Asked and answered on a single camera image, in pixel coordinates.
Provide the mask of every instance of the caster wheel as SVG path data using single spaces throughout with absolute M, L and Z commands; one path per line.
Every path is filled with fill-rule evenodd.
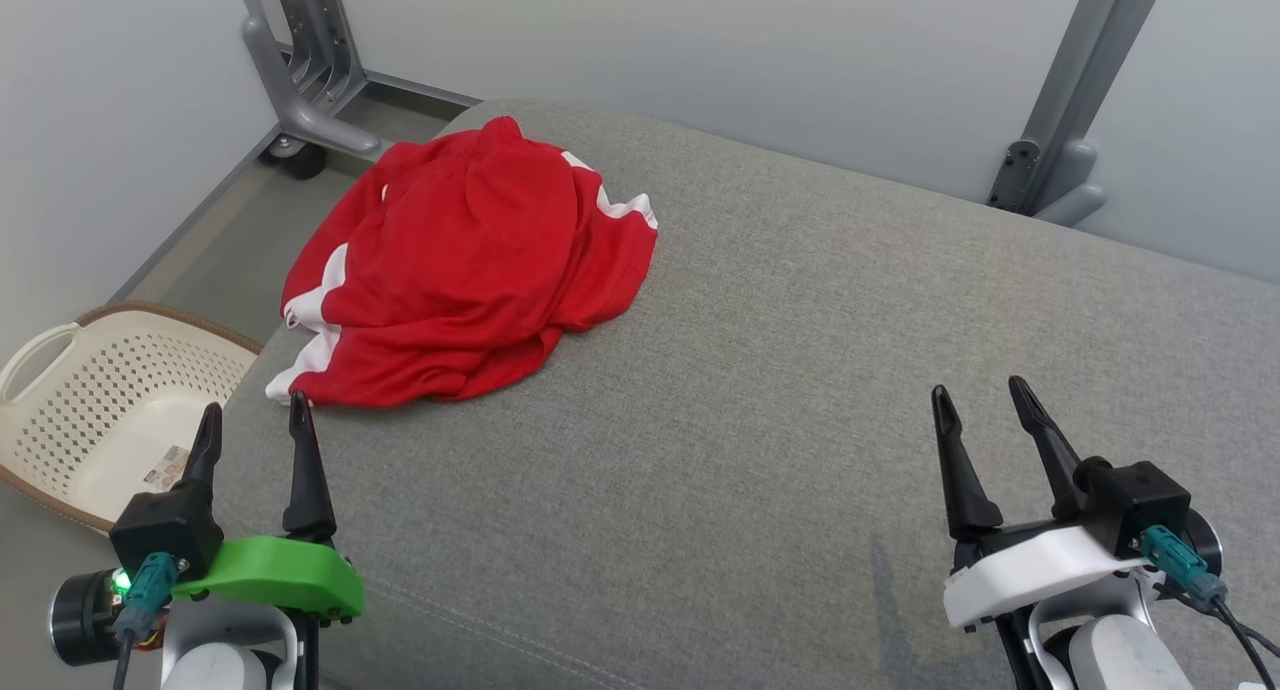
M 329 160 L 329 151 L 316 143 L 307 143 L 297 154 L 289 157 L 276 157 L 282 169 L 288 172 L 297 181 L 310 181 L 324 170 L 325 161 Z

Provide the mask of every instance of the label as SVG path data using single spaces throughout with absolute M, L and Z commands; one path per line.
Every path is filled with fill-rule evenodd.
M 156 462 L 155 467 L 147 471 L 147 476 L 142 479 L 148 488 L 156 493 L 165 493 L 173 484 L 182 477 L 182 471 L 187 469 L 187 456 L 191 451 L 173 445 L 169 452 Z

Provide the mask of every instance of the green led light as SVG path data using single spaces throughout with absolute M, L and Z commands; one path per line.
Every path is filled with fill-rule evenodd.
M 123 570 L 115 571 L 115 575 L 111 576 L 111 588 L 115 588 L 116 595 L 123 595 L 128 593 L 131 585 L 133 585 L 133 581 L 129 580 L 128 574 L 125 574 Z

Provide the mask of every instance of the basket handle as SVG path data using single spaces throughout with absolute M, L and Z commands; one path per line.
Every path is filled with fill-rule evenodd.
M 74 323 L 68 323 L 67 325 L 51 326 L 51 329 L 45 330 L 40 335 L 36 335 L 29 342 L 27 342 L 27 344 L 23 344 L 23 347 L 19 348 L 19 351 L 14 353 L 12 358 L 9 358 L 9 362 L 5 362 L 4 370 L 0 370 L 0 407 L 12 406 L 14 403 L 22 402 L 22 398 L 27 396 L 28 390 L 31 390 L 36 385 L 40 385 L 40 383 L 46 376 L 49 376 L 49 374 L 55 367 L 58 367 L 58 364 L 61 362 L 72 352 L 72 348 L 76 347 L 76 341 L 78 339 L 81 330 L 83 330 L 83 328 L 76 325 Z M 14 376 L 18 375 L 18 371 L 27 365 L 27 362 L 32 356 L 35 356 L 40 351 L 47 348 L 50 344 L 54 344 L 63 338 L 70 338 L 72 342 L 67 344 L 67 348 L 64 348 L 63 352 L 58 355 L 58 357 L 52 358 L 49 366 L 46 366 L 44 370 L 40 371 L 40 375 L 37 375 L 35 380 L 27 383 L 26 388 L 19 389 L 18 394 L 10 398 L 9 385 L 13 384 L 13 379 Z

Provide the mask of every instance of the red clothing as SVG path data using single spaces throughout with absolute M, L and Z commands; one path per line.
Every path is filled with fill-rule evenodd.
M 657 228 L 648 195 L 609 204 L 599 174 L 511 116 L 398 143 L 284 280 L 285 320 L 317 334 L 268 394 L 384 407 L 512 384 L 564 332 L 630 307 Z

